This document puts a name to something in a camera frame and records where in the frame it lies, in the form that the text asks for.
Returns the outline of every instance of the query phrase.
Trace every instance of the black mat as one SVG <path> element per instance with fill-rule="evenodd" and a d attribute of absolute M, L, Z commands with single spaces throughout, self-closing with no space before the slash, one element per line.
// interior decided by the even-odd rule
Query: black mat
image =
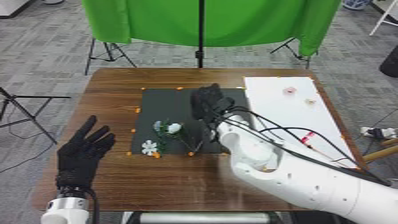
<path fill-rule="evenodd" d="M 204 128 L 202 122 L 191 118 L 189 110 L 189 93 L 191 89 L 181 91 L 173 89 L 149 89 L 141 92 L 141 106 L 140 115 L 134 123 L 134 134 L 131 153 L 141 153 L 141 143 L 145 140 L 157 141 L 152 124 L 156 121 L 168 120 L 170 123 L 182 123 L 188 136 L 184 135 L 186 142 L 191 142 L 195 147 L 202 141 L 198 153 L 220 153 L 218 143 L 209 143 L 209 133 Z M 241 89 L 221 89 L 223 96 L 234 99 L 234 105 L 246 107 L 245 91 Z M 188 147 L 184 144 L 170 139 L 166 141 L 165 154 L 186 154 Z"/>

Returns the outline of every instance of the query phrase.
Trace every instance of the white flower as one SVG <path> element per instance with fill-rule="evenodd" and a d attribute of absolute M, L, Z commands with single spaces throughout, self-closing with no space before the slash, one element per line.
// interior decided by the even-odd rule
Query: white flower
<path fill-rule="evenodd" d="M 166 128 L 166 133 L 172 135 L 179 132 L 181 130 L 181 124 L 173 123 L 170 124 L 168 128 Z"/>
<path fill-rule="evenodd" d="M 145 140 L 143 144 L 141 144 L 141 154 L 145 154 L 147 156 L 152 156 L 152 153 L 157 151 L 157 144 L 156 142 L 152 142 L 150 140 Z"/>
<path fill-rule="evenodd" d="M 156 121 L 154 124 L 152 124 L 154 131 L 159 131 L 159 125 L 161 125 L 161 121 Z"/>

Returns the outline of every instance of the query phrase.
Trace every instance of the wooden table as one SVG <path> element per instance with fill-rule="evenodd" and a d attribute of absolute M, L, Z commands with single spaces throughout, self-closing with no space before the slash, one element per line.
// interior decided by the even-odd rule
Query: wooden table
<path fill-rule="evenodd" d="M 85 89 L 81 101 L 65 128 L 60 145 L 69 139 L 88 115 L 97 115 L 97 127 L 109 125 L 117 144 L 101 160 L 94 190 L 101 211 L 287 211 L 300 210 L 261 192 L 236 178 L 229 156 L 166 155 L 154 159 L 127 156 L 134 108 L 140 107 L 140 88 L 197 88 L 218 83 L 241 87 L 246 77 L 312 77 L 328 111 L 337 123 L 356 161 L 362 157 L 342 126 L 326 94 L 307 70 L 289 69 L 99 69 Z M 33 206 L 44 209 L 54 196 L 56 158 L 51 156 L 42 180 L 35 186 Z"/>

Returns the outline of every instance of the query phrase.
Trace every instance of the gray carpet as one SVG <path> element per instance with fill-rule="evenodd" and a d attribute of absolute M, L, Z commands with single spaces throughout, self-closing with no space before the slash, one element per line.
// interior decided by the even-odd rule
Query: gray carpet
<path fill-rule="evenodd" d="M 378 72 L 378 65 L 398 43 L 398 28 L 381 25 L 376 35 L 367 33 L 380 14 L 339 10 L 328 36 L 312 58 L 310 69 L 321 80 L 351 136 L 358 127 L 371 126 L 398 108 L 398 80 Z M 44 128 L 58 137 L 72 113 L 90 77 L 81 75 L 90 42 L 90 30 L 78 0 L 62 5 L 33 3 L 14 19 L 0 20 L 0 86 L 24 95 L 67 95 L 70 100 L 54 100 L 38 117 Z M 205 67 L 301 68 L 285 49 L 273 55 L 278 44 L 205 49 Z M 195 48 L 133 41 L 122 46 L 138 67 L 193 67 Z M 124 59 L 113 64 L 94 61 L 94 71 L 102 66 L 129 66 Z M 30 110 L 38 100 L 22 101 Z M 21 117 L 6 111 L 5 121 Z M 378 127 L 398 127 L 398 113 Z M 37 133 L 31 125 L 15 125 L 12 132 L 28 137 Z M 356 145 L 365 150 L 369 139 Z M 30 158 L 47 147 L 40 135 L 26 140 L 0 131 L 0 170 Z M 30 206 L 31 189 L 40 178 L 49 152 L 22 166 L 0 174 L 0 224 L 38 223 L 40 212 Z M 398 177 L 398 155 L 369 165 L 381 177 Z M 102 223 L 117 223 L 118 214 L 101 215 Z"/>

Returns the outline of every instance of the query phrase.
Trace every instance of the white board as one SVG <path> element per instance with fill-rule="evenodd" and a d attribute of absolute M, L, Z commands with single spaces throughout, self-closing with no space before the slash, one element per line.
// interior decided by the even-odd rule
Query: white board
<path fill-rule="evenodd" d="M 285 94 L 284 92 L 284 89 L 289 87 L 296 90 L 293 94 Z M 280 126 L 303 127 L 314 130 L 353 158 L 310 78 L 245 77 L 245 88 L 250 110 Z M 257 122 L 253 122 L 253 126 L 257 130 L 262 129 Z M 291 130 L 291 132 L 298 138 L 308 134 L 307 131 Z M 273 133 L 289 143 L 301 146 L 301 143 L 282 130 L 275 130 Z M 330 160 L 344 158 L 319 136 L 314 135 L 307 143 L 330 157 Z M 346 167 L 355 168 L 355 164 L 346 159 L 340 160 L 339 163 Z"/>

